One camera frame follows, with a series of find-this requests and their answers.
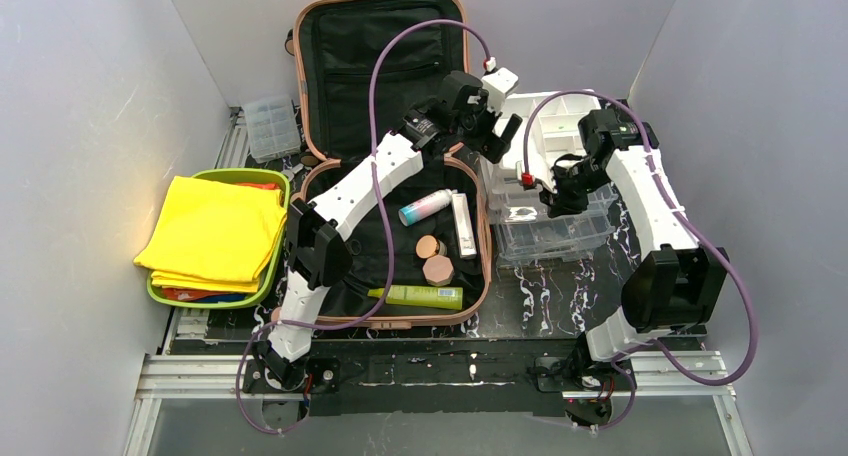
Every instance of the colorful cloth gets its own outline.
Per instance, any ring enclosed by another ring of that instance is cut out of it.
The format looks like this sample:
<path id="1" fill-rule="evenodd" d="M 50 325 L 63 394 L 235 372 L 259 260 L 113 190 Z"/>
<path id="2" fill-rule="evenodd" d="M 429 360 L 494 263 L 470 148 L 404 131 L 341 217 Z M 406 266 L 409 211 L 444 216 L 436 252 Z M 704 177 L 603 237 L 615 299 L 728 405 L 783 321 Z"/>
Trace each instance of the colorful cloth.
<path id="1" fill-rule="evenodd" d="M 236 186 L 248 186 L 250 188 L 268 190 L 280 189 L 280 187 L 274 183 L 236 183 Z"/>
<path id="2" fill-rule="evenodd" d="M 280 190 L 175 177 L 135 264 L 153 285 L 252 293 L 286 219 Z"/>
<path id="3" fill-rule="evenodd" d="M 243 301 L 244 293 L 219 293 L 199 289 L 162 288 L 165 297 L 172 301 L 191 301 L 195 303 L 222 303 Z"/>

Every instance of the suitcase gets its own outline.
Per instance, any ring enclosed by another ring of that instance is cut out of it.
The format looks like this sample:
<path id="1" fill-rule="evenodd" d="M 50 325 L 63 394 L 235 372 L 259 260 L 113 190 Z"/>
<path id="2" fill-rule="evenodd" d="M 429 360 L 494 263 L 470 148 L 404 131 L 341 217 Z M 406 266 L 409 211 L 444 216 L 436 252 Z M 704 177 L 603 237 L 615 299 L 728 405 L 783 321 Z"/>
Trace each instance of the suitcase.
<path id="1" fill-rule="evenodd" d="M 340 181 L 370 151 L 368 83 L 380 52 L 394 36 L 415 23 L 437 18 L 464 21 L 457 0 L 324 0 L 304 9 L 293 30 L 294 55 L 306 143 L 323 162 L 306 177 L 295 198 L 310 200 Z M 467 71 L 468 40 L 455 27 L 432 26 L 412 33 L 389 53 L 377 80 L 377 134 L 397 127 L 409 107 L 436 94 L 451 70 Z M 465 193 L 473 220 L 477 257 L 459 258 L 450 207 L 404 226 L 398 210 L 439 189 Z M 458 324 L 471 317 L 491 281 L 492 242 L 475 172 L 446 154 L 386 195 L 384 202 L 395 244 L 393 284 L 428 286 L 424 261 L 415 254 L 421 236 L 432 234 L 447 246 L 455 275 L 449 286 L 463 288 L 461 310 L 384 305 L 362 326 L 408 329 Z M 365 314 L 377 302 L 370 289 L 385 285 L 388 259 L 382 221 L 375 207 L 347 241 L 353 267 L 327 294 L 318 321 L 339 324 Z"/>

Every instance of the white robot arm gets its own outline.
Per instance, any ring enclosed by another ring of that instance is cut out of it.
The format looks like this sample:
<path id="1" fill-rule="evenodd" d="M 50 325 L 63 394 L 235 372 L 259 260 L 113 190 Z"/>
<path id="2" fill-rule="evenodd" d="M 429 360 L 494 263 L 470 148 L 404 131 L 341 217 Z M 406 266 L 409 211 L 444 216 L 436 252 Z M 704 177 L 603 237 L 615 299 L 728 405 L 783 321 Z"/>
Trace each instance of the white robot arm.
<path id="1" fill-rule="evenodd" d="M 649 168 L 648 152 L 633 123 L 622 121 L 613 109 L 594 110 L 579 123 L 587 156 L 570 167 L 551 168 L 556 188 L 540 193 L 551 217 L 579 214 L 586 209 L 589 193 L 612 182 L 639 238 L 642 261 L 622 288 L 621 307 L 578 338 L 572 356 L 572 370 L 578 373 L 626 357 L 672 331 L 707 322 L 727 274 L 675 217 L 683 208 L 663 172 L 653 130 L 645 126 L 655 170 Z M 676 209 L 663 199 L 655 174 Z M 533 181 L 524 175 L 522 180 Z"/>
<path id="2" fill-rule="evenodd" d="M 371 181 L 371 165 L 377 163 L 380 192 L 389 194 L 406 178 L 424 168 L 421 152 L 412 147 L 412 141 L 400 134 L 386 134 L 377 147 L 376 159 L 369 156 L 354 168 L 339 184 L 316 196 L 309 206 L 324 221 L 330 222 L 338 237 L 347 241 L 353 228 L 377 204 Z M 281 319 L 314 323 L 329 286 L 309 288 L 305 268 L 288 269 L 288 285 Z M 283 325 L 274 328 L 268 341 L 280 356 L 294 361 L 307 352 L 312 343 L 312 329 Z"/>

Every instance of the white wall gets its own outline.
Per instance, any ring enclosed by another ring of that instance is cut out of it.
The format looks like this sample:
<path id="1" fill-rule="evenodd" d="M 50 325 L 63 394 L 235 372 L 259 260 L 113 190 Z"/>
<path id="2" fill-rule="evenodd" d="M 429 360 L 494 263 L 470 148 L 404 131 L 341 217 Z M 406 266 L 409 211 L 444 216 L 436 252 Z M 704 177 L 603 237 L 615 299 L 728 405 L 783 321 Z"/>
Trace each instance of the white wall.
<path id="1" fill-rule="evenodd" d="M 756 454 L 848 444 L 845 1 L 678 0 L 631 97 L 687 213 L 754 293 L 760 350 L 735 386 Z M 709 330 L 738 364 L 735 289 Z"/>
<path id="2" fill-rule="evenodd" d="M 0 0 L 0 447 L 123 450 L 167 311 L 131 260 L 227 108 L 170 0 Z"/>
<path id="3" fill-rule="evenodd" d="M 173 1 L 227 103 L 281 91 L 297 97 L 283 43 L 300 11 L 317 0 Z M 460 1 L 498 61 L 519 75 L 520 91 L 592 87 L 621 97 L 674 2 Z"/>

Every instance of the cable connector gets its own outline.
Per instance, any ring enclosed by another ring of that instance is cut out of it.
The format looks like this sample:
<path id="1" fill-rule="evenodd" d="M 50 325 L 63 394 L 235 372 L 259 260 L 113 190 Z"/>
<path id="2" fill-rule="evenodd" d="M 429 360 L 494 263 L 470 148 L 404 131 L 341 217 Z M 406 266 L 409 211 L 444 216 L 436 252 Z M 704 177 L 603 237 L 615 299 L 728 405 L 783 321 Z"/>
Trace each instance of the cable connector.
<path id="1" fill-rule="evenodd" d="M 489 59 L 483 61 L 483 70 L 486 74 L 491 73 L 498 67 L 498 62 L 495 60 L 495 57 L 492 56 Z"/>
<path id="2" fill-rule="evenodd" d="M 536 178 L 530 173 L 521 173 L 521 187 L 525 190 L 536 187 Z"/>

